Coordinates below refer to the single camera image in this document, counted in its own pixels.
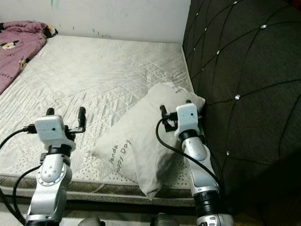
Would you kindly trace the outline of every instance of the pillow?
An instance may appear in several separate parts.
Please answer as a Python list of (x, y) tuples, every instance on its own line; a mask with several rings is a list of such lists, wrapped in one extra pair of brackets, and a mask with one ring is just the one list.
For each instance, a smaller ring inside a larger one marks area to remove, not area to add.
[[(101, 136), (92, 153), (121, 175), (137, 182), (146, 197), (152, 200), (161, 189), (174, 152), (161, 145), (155, 130), (161, 119), (160, 106), (168, 113), (191, 100), (198, 108), (205, 100), (173, 83), (157, 83), (134, 107)], [(181, 148), (173, 132), (165, 132), (163, 124), (159, 135), (169, 145)]]

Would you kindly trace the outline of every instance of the headboard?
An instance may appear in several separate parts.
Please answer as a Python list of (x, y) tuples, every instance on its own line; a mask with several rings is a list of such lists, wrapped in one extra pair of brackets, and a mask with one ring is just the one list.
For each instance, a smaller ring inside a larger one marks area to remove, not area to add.
[(228, 194), (301, 150), (300, 12), (281, 0), (192, 0), (183, 49)]

